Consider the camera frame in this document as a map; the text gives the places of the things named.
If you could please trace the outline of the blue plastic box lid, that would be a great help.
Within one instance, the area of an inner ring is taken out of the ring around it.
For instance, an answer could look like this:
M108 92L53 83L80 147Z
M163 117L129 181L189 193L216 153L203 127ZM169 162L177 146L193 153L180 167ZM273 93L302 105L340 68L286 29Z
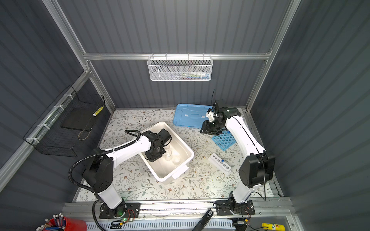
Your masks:
M173 124L178 127L200 129L205 120L206 113L212 107L209 105L178 104L176 106Z

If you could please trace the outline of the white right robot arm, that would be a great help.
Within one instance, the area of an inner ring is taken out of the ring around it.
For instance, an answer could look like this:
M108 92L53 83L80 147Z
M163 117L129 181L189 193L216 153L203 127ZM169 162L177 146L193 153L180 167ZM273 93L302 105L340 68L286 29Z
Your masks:
M219 106L214 103L206 113L208 118L202 124L200 132L220 136L224 130L230 131L244 155L244 162L239 169L241 183L230 193L228 209L232 214L249 212L247 203L250 196L272 179L275 156L255 139L240 111L235 107Z

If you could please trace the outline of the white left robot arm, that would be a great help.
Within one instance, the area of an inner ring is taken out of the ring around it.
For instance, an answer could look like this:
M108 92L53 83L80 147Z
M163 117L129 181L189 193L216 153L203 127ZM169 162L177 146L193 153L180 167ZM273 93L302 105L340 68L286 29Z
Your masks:
M149 162L155 162L165 154L164 147L172 141L172 136L165 129L158 133L138 130L126 130L125 133L134 136L134 139L77 161L70 167L67 174L71 183L93 192L98 200L110 210L124 209L125 207L124 200L113 185L114 169L140 153L144 153ZM88 185L77 182L72 176L74 168L84 161L88 163L82 176Z

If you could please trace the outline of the blue test tube rack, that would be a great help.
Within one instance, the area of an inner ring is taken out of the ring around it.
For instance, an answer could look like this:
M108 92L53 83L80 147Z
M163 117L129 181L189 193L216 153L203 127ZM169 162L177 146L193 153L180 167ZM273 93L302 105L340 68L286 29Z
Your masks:
M234 136L229 130L224 130L220 135L213 136L212 140L224 152L236 143Z

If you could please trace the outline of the white plastic storage bin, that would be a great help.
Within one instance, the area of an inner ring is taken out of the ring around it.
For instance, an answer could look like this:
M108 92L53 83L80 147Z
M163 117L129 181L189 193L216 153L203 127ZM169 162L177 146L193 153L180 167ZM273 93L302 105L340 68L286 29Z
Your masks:
M148 128L149 131L158 133L162 129L169 132L172 137L169 145L164 147L165 153L154 162L146 160L144 153L140 157L147 165L157 181L170 184L189 170L189 163L194 158L194 151L170 128L165 122L159 122Z

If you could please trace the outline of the clear glass flask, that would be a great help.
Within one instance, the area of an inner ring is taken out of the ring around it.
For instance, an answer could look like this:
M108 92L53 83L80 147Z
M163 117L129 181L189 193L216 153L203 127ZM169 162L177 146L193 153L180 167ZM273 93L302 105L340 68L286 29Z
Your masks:
M172 163L173 163L175 166L179 166L179 165L181 164L181 158L180 158L180 156L175 155L175 156L172 158Z

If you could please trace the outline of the small white tube rack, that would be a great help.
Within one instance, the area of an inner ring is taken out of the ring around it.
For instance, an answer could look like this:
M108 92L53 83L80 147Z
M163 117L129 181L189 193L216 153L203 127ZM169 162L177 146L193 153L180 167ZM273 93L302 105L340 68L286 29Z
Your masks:
M212 153L208 160L225 175L229 175L231 173L231 166L226 161L221 162L222 158L217 154Z

